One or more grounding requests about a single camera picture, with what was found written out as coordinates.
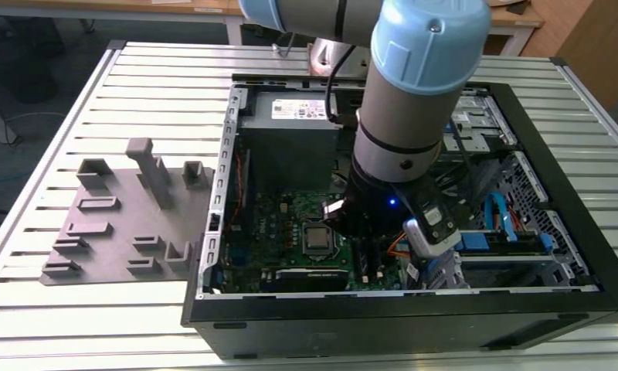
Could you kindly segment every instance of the gray floor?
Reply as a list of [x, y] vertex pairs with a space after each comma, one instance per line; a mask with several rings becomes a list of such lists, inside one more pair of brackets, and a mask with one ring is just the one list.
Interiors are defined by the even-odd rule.
[[[111, 39], [159, 43], [227, 43], [224, 27], [216, 24], [96, 21], [95, 33], [84, 35], [75, 20], [62, 19], [56, 20], [56, 28], [67, 49], [63, 56], [48, 61], [59, 93], [52, 100], [27, 105], [19, 104], [0, 86], [0, 113], [6, 118], [30, 112], [64, 114]], [[275, 37], [272, 33], [259, 38], [251, 31], [243, 31], [246, 45], [270, 45]], [[304, 39], [295, 40], [295, 45], [303, 43]], [[618, 121], [618, 105], [611, 116]], [[22, 142], [14, 148], [0, 145], [0, 209], [11, 207], [59, 123], [60, 117], [54, 115], [27, 116], [8, 122]]]

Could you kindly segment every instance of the robotic arm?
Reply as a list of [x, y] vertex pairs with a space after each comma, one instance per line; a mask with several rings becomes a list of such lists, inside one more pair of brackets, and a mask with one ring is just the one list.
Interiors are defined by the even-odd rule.
[[443, 129], [478, 66], [488, 34], [483, 0], [239, 0], [255, 23], [370, 47], [372, 63], [358, 111], [351, 172], [327, 223], [348, 236], [380, 236], [403, 225], [419, 256], [459, 240], [423, 176]]

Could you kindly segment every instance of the aluminum extrusion table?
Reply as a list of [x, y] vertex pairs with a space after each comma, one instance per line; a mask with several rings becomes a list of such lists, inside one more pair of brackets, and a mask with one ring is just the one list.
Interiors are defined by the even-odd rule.
[[[82, 158], [155, 139], [167, 166], [215, 165], [231, 73], [306, 74], [306, 50], [127, 43], [104, 52], [0, 229], [0, 369], [612, 369], [618, 323], [524, 351], [220, 361], [179, 326], [183, 282], [44, 287], [38, 283], [74, 197]], [[618, 127], [567, 68], [546, 59], [483, 58], [472, 80], [508, 83], [618, 254]]]

